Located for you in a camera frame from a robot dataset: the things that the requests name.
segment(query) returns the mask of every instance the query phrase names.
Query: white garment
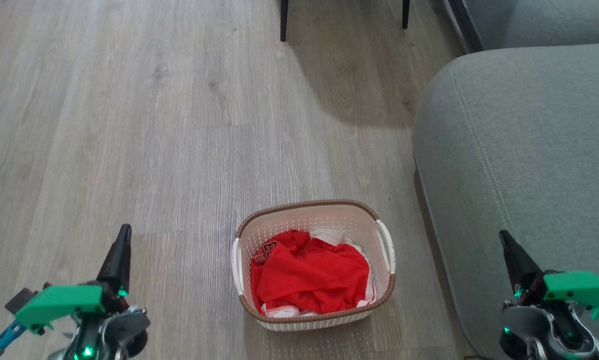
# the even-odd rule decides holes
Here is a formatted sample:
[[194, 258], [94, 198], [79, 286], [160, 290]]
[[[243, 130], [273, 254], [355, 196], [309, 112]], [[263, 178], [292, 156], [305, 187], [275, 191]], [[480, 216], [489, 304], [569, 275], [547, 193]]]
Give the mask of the white garment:
[[[359, 251], [359, 253], [364, 257], [366, 263], [368, 264], [369, 259], [366, 257], [365, 253], [362, 251], [362, 248], [354, 244], [353, 240], [350, 239], [345, 233], [340, 230], [331, 230], [331, 229], [320, 229], [315, 230], [310, 233], [311, 239], [320, 239], [323, 242], [330, 244], [332, 246], [338, 246], [339, 244], [348, 244], [352, 246], [355, 250]], [[361, 308], [362, 306], [370, 305], [375, 303], [377, 300], [377, 294], [375, 292], [375, 283], [373, 283], [373, 269], [371, 269], [371, 265], [368, 265], [368, 281], [366, 283], [366, 297], [363, 300], [360, 300], [357, 303], [356, 308]], [[270, 318], [292, 318], [292, 317], [312, 317], [314, 315], [320, 315], [317, 312], [313, 311], [302, 311], [296, 306], [286, 305], [275, 307], [273, 309], [267, 309], [266, 304], [261, 306], [261, 310], [263, 313]]]

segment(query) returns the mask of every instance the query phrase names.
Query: black metal leg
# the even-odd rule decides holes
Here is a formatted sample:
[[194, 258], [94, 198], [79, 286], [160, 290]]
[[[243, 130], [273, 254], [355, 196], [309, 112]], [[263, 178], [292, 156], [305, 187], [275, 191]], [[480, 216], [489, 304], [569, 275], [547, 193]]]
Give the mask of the black metal leg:
[[286, 19], [289, 17], [289, 0], [281, 0], [279, 19], [279, 39], [286, 41]]
[[402, 0], [402, 29], [409, 27], [409, 8], [411, 0]]

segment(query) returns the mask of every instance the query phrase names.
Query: basket handle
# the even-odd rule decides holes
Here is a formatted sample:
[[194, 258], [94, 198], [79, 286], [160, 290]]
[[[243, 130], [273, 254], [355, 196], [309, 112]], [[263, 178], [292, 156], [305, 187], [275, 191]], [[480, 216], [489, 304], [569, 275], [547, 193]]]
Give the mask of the basket handle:
[[377, 219], [375, 222], [378, 227], [377, 234], [379, 234], [379, 243], [381, 244], [382, 255], [384, 255], [386, 270], [390, 271], [391, 274], [395, 274], [395, 248], [393, 247], [393, 239], [388, 228], [386, 228], [386, 225], [380, 219]]
[[242, 249], [240, 248], [240, 238], [233, 241], [233, 251], [231, 251], [231, 267], [233, 268], [233, 282], [238, 295], [244, 295], [244, 277], [242, 274]]

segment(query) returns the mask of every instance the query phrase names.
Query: seam stitching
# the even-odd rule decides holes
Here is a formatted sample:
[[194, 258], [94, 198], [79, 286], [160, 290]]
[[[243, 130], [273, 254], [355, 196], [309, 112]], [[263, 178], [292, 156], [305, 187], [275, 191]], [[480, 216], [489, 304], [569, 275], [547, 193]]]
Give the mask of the seam stitching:
[[515, 228], [513, 226], [513, 221], [511, 219], [511, 215], [509, 214], [508, 209], [506, 208], [506, 202], [504, 200], [504, 196], [503, 196], [502, 191], [500, 190], [500, 187], [498, 184], [498, 179], [496, 178], [496, 174], [493, 172], [493, 168], [491, 167], [491, 164], [489, 162], [489, 157], [487, 156], [487, 153], [484, 151], [484, 146], [482, 144], [482, 139], [480, 138], [480, 133], [478, 133], [478, 128], [476, 126], [475, 119], [473, 118], [473, 115], [471, 114], [471, 109], [469, 109], [469, 104], [466, 101], [466, 98], [464, 97], [464, 91], [462, 91], [462, 85], [459, 84], [459, 82], [457, 82], [457, 89], [459, 90], [459, 94], [462, 98], [462, 101], [464, 102], [464, 108], [466, 109], [466, 112], [468, 113], [468, 118], [470, 119], [471, 123], [473, 124], [473, 131], [475, 133], [475, 138], [477, 139], [479, 150], [482, 152], [482, 155], [484, 157], [484, 162], [486, 164], [486, 168], [488, 169], [489, 173], [491, 174], [491, 179], [493, 180], [493, 183], [494, 183], [494, 191], [496, 193], [496, 196], [498, 196], [499, 201], [501, 202], [501, 207], [503, 208], [503, 212], [506, 215], [506, 219], [508, 219], [508, 225], [510, 225], [510, 232], [512, 232], [512, 234], [515, 237], [517, 237], [517, 234], [515, 233]]
[[553, 29], [553, 34], [548, 38], [549, 45], [556, 45], [555, 38], [558, 36], [560, 29], [562, 29], [562, 24], [567, 20], [566, 14], [562, 13], [559, 21], [556, 23], [555, 28]]
[[473, 140], [473, 144], [475, 145], [475, 150], [477, 151], [477, 155], [479, 156], [479, 161], [482, 163], [482, 170], [484, 171], [484, 175], [486, 175], [488, 184], [491, 188], [491, 193], [493, 194], [495, 205], [497, 205], [497, 209], [499, 210], [501, 221], [503, 222], [503, 225], [506, 227], [507, 221], [505, 220], [504, 214], [502, 212], [503, 203], [500, 204], [500, 197], [498, 196], [499, 191], [496, 190], [496, 187], [494, 185], [495, 177], [493, 176], [493, 172], [490, 171], [490, 169], [488, 169], [489, 166], [487, 166], [487, 162], [489, 160], [485, 159], [486, 154], [483, 154], [482, 142], [476, 134], [477, 129], [473, 128], [473, 116], [471, 116], [471, 112], [469, 112], [468, 105], [466, 104], [466, 98], [464, 98], [464, 92], [462, 92], [462, 88], [460, 87], [459, 82], [457, 81], [457, 74], [457, 69], [453, 69], [453, 75], [451, 76], [453, 88], [455, 89], [455, 94], [459, 96], [459, 105], [461, 107], [462, 114], [464, 115], [464, 121], [466, 121], [468, 132], [470, 133], [471, 139]]

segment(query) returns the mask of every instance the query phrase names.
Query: gray sofa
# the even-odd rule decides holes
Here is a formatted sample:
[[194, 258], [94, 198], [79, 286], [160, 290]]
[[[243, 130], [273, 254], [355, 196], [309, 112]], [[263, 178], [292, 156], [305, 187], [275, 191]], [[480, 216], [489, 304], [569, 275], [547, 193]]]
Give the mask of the gray sofa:
[[450, 0], [485, 50], [599, 43], [599, 0]]
[[544, 269], [599, 274], [599, 44], [454, 60], [420, 106], [413, 152], [462, 328], [507, 359], [500, 230]]

